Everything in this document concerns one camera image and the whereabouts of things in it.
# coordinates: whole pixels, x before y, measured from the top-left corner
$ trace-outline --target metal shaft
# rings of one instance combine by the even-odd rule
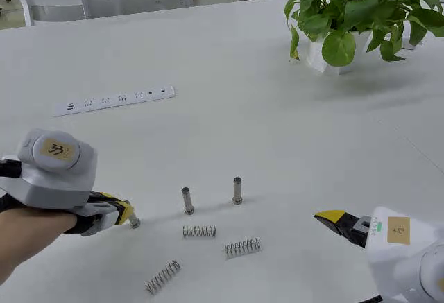
[[[234,178],[234,197],[233,197],[233,203],[235,205],[242,203],[241,188],[242,188],[242,179],[240,177],[235,177]]]
[[[136,214],[133,212],[131,215],[129,215],[128,217],[128,221],[130,221],[130,226],[133,229],[136,229],[140,226],[140,219],[138,219],[138,217],[136,217]]]
[[[189,189],[184,187],[182,189],[183,202],[185,203],[185,213],[188,215],[192,215],[194,213],[194,206],[191,203],[191,196],[189,194]]]

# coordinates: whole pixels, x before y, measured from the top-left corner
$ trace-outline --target power strip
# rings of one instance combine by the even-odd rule
[[[80,112],[120,107],[148,101],[171,98],[176,94],[173,86],[158,87],[146,92],[120,93],[111,96],[87,97],[83,100],[56,105],[54,117],[78,114]]]

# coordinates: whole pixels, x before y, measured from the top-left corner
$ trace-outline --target human arm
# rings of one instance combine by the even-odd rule
[[[16,208],[0,213],[0,284],[25,260],[76,225],[73,214]]]

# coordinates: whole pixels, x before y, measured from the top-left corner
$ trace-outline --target coil spring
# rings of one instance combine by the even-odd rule
[[[180,269],[180,264],[173,260],[168,263],[152,280],[145,284],[151,295],[156,294]]]
[[[261,243],[258,238],[247,239],[245,241],[225,245],[227,258],[238,257],[261,250]]]
[[[215,237],[216,227],[207,225],[183,226],[184,237]]]

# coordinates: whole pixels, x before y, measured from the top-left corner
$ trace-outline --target yellow label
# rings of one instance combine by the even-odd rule
[[[438,287],[444,293],[444,279],[441,279],[441,280],[438,281]]]
[[[40,149],[40,154],[63,161],[71,161],[74,156],[74,147],[55,139],[46,139]]]
[[[388,218],[387,242],[410,245],[410,218]]]

